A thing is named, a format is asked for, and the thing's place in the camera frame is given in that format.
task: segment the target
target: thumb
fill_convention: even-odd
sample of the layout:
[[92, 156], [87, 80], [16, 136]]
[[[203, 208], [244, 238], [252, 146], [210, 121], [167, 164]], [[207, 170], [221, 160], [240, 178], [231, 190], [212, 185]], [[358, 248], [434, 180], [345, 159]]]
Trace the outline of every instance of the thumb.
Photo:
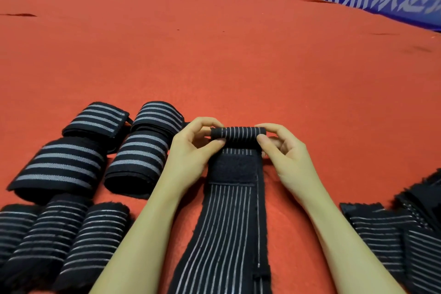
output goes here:
[[211, 141], [207, 145], [203, 146], [202, 148], [198, 149], [200, 153], [206, 158], [207, 160], [213, 156], [216, 152], [222, 149], [222, 147], [225, 145], [225, 139], [224, 138], [218, 138], [216, 140]]
[[269, 159], [275, 164], [275, 162], [280, 161], [284, 155], [280, 150], [274, 145], [273, 142], [268, 138], [267, 135], [257, 135], [257, 142], [259, 143], [262, 150], [268, 155]]

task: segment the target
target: person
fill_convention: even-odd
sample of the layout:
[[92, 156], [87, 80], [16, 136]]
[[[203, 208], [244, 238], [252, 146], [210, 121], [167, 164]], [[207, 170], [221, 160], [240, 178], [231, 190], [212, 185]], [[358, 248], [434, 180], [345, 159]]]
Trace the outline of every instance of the person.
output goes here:
[[[225, 144], [225, 140], [207, 138], [211, 126], [223, 124], [214, 118], [196, 118], [173, 138], [149, 201], [90, 294], [156, 294], [178, 204], [202, 175], [208, 159]], [[256, 127], [277, 135], [258, 135], [257, 141], [282, 184], [311, 219], [338, 293], [405, 293], [334, 204], [306, 145], [281, 125], [263, 123]]]

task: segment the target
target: person's left hand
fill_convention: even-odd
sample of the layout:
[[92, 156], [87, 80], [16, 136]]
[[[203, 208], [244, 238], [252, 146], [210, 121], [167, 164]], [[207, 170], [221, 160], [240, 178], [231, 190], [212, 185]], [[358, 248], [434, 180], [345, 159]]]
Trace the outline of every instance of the person's left hand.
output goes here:
[[167, 191], [182, 197], [198, 180], [208, 160], [225, 145], [225, 140], [210, 141], [211, 126], [221, 128], [223, 124], [215, 118], [195, 118], [173, 138], [164, 170], [157, 183]]

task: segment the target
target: hand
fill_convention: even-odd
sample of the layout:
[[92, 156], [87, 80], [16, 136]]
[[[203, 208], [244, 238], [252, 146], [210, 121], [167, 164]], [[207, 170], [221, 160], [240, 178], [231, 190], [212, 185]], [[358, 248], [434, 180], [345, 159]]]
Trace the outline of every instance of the hand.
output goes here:
[[315, 171], [305, 143], [297, 139], [288, 129], [279, 124], [262, 123], [277, 137], [258, 135], [257, 142], [268, 155], [276, 168], [277, 174], [285, 187], [302, 203], [306, 198], [326, 193], [320, 178]]
[[225, 145], [224, 139], [210, 141], [210, 127], [223, 127], [215, 118], [195, 118], [175, 135], [157, 187], [182, 197], [198, 180], [208, 160]]

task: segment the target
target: red surface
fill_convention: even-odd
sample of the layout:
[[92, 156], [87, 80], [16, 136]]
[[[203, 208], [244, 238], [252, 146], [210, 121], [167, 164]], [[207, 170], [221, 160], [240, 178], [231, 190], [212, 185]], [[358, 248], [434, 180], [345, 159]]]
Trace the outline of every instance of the red surface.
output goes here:
[[[87, 104], [172, 103], [189, 121], [283, 124], [338, 202], [389, 203], [441, 163], [441, 35], [315, 0], [0, 0], [0, 206]], [[265, 166], [274, 294], [334, 293], [306, 215]], [[202, 191], [173, 225], [161, 293]], [[96, 202], [145, 201], [100, 188]]]

